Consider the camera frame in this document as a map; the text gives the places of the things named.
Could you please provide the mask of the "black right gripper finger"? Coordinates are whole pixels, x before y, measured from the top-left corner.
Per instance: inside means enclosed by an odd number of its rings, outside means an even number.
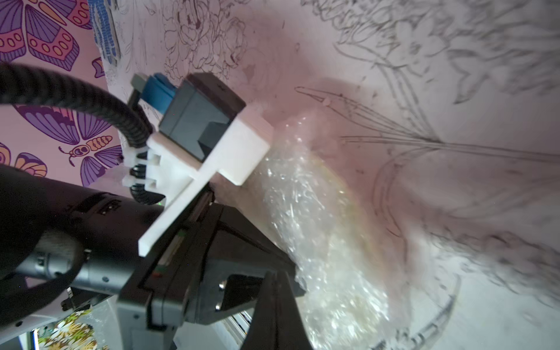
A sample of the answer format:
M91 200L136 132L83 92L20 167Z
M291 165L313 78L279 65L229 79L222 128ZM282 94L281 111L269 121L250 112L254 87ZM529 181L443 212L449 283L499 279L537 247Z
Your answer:
M242 349L312 349L287 273L265 276Z

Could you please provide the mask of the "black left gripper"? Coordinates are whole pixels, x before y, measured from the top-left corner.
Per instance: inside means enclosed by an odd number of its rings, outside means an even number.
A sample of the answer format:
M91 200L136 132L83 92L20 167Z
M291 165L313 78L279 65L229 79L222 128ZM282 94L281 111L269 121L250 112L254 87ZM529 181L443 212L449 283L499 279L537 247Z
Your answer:
M118 296L124 349L169 349L185 323L211 325L255 311L268 273L288 274L295 300L303 290L295 263L240 211L190 207L171 224Z

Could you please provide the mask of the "clear bubble wrap sheet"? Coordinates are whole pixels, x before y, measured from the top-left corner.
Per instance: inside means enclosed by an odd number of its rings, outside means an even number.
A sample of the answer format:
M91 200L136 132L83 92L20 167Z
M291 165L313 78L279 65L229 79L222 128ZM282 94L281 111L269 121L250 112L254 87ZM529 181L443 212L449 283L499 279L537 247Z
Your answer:
M280 122L264 159L242 186L223 176L211 186L220 203L236 207L296 264L305 290L297 301L315 349L369 349L407 328L411 307L378 309L331 284L328 249L335 222L333 191L317 150L342 146L338 124L318 109Z

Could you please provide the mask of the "blue dotted work glove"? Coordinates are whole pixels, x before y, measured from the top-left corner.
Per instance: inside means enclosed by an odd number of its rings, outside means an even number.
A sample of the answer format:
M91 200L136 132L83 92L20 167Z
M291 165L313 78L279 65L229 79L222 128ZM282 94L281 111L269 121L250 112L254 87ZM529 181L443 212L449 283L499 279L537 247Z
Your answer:
M113 0L89 0L90 20L96 44L103 58L112 66L117 66L121 58L118 36L112 13L117 9Z

